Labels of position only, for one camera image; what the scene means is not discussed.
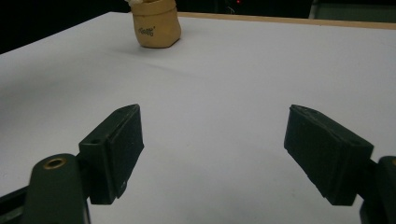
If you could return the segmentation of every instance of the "brass insert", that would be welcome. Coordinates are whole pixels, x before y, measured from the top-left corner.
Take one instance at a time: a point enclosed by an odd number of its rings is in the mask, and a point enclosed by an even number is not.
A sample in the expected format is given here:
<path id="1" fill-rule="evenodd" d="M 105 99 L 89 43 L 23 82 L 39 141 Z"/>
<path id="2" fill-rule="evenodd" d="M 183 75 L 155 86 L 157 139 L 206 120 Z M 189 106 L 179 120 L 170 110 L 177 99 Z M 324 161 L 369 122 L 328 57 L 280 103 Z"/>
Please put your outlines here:
<path id="1" fill-rule="evenodd" d="M 44 169 L 46 170 L 53 170 L 53 169 L 57 169 L 63 165 L 66 164 L 66 159 L 65 158 L 55 158 L 52 159 L 50 161 L 47 161 L 44 164 Z"/>

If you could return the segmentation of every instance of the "table edge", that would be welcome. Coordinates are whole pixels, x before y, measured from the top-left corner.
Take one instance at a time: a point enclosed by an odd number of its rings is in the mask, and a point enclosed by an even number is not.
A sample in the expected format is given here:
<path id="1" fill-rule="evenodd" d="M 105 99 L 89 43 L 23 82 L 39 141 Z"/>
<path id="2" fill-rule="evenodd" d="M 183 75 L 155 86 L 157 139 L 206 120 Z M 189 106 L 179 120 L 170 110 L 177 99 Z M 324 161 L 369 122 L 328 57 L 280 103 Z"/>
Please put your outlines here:
<path id="1" fill-rule="evenodd" d="M 313 20 L 313 19 L 260 17 L 260 16 L 245 16 L 245 15 L 225 15 L 225 14 L 210 14 L 210 13 L 196 13 L 196 12 L 178 12 L 178 16 L 179 17 L 187 17 L 187 18 L 213 19 L 213 20 L 266 21 L 266 22 L 295 23 L 295 24 L 308 24 L 308 25 L 325 25 L 325 26 L 342 26 L 342 27 L 396 30 L 396 23 L 387 23 L 387 22 L 326 21 L 326 20 Z"/>

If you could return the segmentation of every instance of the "white table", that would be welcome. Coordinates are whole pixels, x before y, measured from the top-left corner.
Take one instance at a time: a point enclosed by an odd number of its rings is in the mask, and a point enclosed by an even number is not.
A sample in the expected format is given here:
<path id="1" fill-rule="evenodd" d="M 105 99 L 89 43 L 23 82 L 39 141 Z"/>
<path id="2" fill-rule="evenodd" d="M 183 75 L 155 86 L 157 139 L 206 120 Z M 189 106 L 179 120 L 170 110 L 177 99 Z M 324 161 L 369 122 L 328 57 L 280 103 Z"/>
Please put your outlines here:
<path id="1" fill-rule="evenodd" d="M 116 108 L 140 104 L 145 149 L 124 195 L 92 223 L 360 223 L 283 148 L 291 104 L 396 151 L 396 31 L 180 18 L 170 49 L 143 49 L 108 13 L 0 55 L 0 195 Z"/>

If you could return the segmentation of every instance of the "small cup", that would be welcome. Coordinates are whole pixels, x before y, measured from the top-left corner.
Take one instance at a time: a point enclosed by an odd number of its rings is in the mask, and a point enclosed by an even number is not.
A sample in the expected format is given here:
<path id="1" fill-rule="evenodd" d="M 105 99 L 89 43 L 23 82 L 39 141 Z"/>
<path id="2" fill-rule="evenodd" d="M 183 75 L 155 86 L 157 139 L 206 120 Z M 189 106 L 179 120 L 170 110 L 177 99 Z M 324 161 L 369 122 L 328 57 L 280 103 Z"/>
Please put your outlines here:
<path id="1" fill-rule="evenodd" d="M 180 39 L 175 0 L 146 0 L 132 7 L 134 33 L 146 48 L 169 48 Z"/>

